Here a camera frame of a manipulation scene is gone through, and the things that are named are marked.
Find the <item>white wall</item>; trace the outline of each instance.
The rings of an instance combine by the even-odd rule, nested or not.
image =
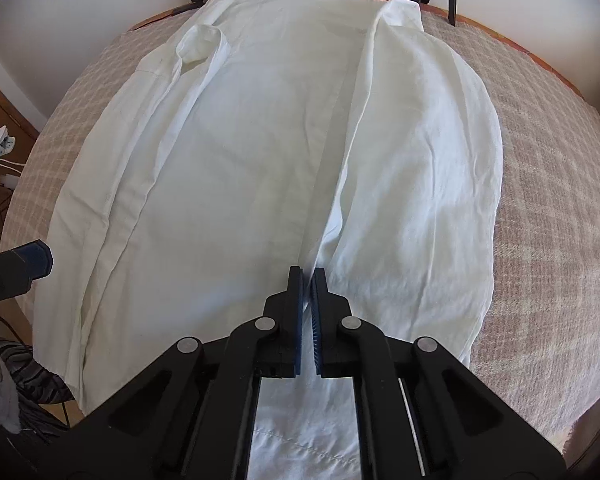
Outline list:
[[[187,1],[2,0],[0,60],[48,116],[120,32]],[[543,58],[600,110],[600,0],[458,0],[458,12]]]
[[[39,132],[45,127],[47,116],[40,113],[40,110],[25,95],[22,89],[13,80],[3,63],[0,60],[0,90],[12,105],[29,121]]]
[[[1,0],[0,60],[49,116],[82,70],[118,34],[187,1]]]

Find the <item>black gripper frame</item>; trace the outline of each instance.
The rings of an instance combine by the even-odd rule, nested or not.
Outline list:
[[[302,269],[229,337],[183,338],[40,462],[44,478],[244,480],[260,380],[300,369]]]
[[[363,480],[565,473],[558,450],[439,342],[408,343],[350,317],[346,298],[328,291],[324,269],[315,269],[310,286],[317,373],[353,379]]]

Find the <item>screw head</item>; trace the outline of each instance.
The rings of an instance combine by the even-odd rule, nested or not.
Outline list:
[[[183,354],[190,354],[198,349],[198,342],[192,337],[183,337],[178,341],[177,348]]]
[[[256,320],[256,328],[258,330],[271,330],[275,325],[276,322],[270,317],[259,317]]]
[[[341,323],[344,328],[348,328],[349,330],[355,330],[362,326],[362,321],[356,316],[343,317]]]
[[[433,352],[438,348],[438,342],[430,337],[421,337],[418,339],[418,348],[423,352]]]

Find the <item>white cable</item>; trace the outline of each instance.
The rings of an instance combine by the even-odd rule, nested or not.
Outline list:
[[[4,162],[7,164],[13,164],[14,166],[25,166],[22,162],[13,162],[12,160],[7,160],[6,158],[1,158],[0,162]]]
[[[22,174],[20,170],[16,170],[15,168],[11,168],[10,166],[5,166],[4,164],[0,164],[1,168],[6,168],[7,170],[15,171],[16,173]]]

